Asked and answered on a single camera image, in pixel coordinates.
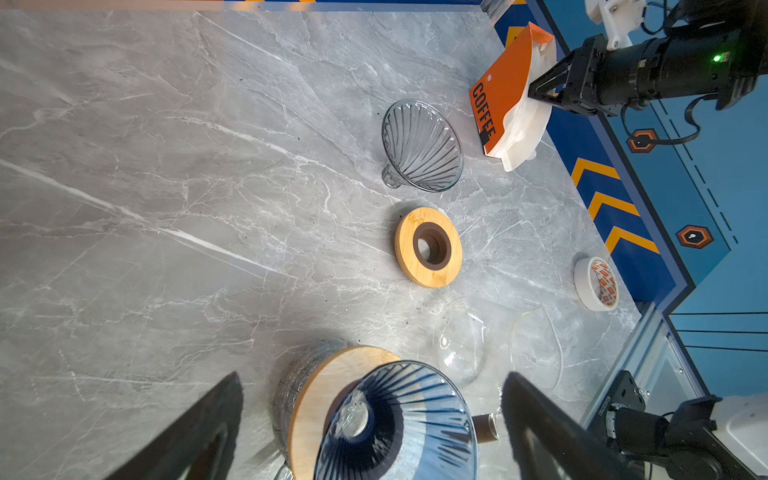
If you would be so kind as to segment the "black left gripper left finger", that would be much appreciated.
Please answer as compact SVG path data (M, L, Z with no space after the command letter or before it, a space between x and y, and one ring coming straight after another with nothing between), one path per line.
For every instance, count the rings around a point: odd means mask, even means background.
M226 375L110 479L225 479L243 410L236 372Z

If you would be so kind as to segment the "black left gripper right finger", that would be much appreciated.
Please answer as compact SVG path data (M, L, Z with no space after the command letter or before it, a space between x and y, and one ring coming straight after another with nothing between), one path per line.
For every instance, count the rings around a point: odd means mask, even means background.
M523 479L640 477L518 372L503 384L501 410Z

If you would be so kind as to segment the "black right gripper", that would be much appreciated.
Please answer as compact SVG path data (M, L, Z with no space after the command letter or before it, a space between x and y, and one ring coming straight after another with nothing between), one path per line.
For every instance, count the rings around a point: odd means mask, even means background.
M533 80L528 97L578 115L618 116L625 105L642 110L649 100L638 89L638 70L650 44L611 51L604 34L589 37Z

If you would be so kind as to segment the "orange coffee filter pack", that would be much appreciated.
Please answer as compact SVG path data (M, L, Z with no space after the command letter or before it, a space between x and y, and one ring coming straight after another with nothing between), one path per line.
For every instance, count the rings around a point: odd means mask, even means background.
M470 89L475 124L485 155L511 172L536 157L552 106L529 97L530 83L556 64L554 36L529 23Z

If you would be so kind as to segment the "ribbed glass coffee server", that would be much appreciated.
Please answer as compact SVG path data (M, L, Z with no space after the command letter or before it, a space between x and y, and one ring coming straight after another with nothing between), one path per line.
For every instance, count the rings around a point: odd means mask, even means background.
M310 376L333 354L350 346L342 339L329 339L306 345L281 373L272 401L272 426L277 447L284 463L278 469L275 479L293 479L289 464L288 436L293 410L299 394Z

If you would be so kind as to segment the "blue ribbed glass dripper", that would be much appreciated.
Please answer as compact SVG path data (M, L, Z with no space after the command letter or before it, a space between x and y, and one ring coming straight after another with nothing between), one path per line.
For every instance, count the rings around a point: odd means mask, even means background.
M364 376L334 412L315 479L475 479L468 406L439 370L397 361Z

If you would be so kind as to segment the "bamboo dripper ring stand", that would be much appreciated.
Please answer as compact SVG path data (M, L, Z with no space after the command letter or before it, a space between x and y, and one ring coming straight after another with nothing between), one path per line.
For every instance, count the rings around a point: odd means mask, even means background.
M322 440L342 397L368 373L398 359L386 349L356 345L333 354L314 371L291 418L288 460L295 479L313 477Z

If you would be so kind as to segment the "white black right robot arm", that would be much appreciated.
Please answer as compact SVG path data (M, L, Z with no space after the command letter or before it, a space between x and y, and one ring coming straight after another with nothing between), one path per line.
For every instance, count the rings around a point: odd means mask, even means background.
M767 72L764 1L680 1L662 29L662 36L616 49L603 34L585 39L530 83L529 97L579 115L616 116L688 96L723 110Z

